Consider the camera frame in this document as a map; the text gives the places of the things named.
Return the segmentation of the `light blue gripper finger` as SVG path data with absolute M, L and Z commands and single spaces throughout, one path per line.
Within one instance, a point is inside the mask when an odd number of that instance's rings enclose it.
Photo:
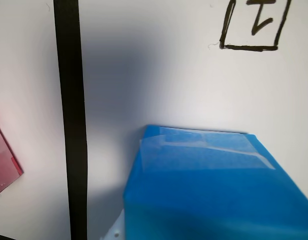
M 125 240 L 125 210 L 123 209 L 103 240 Z

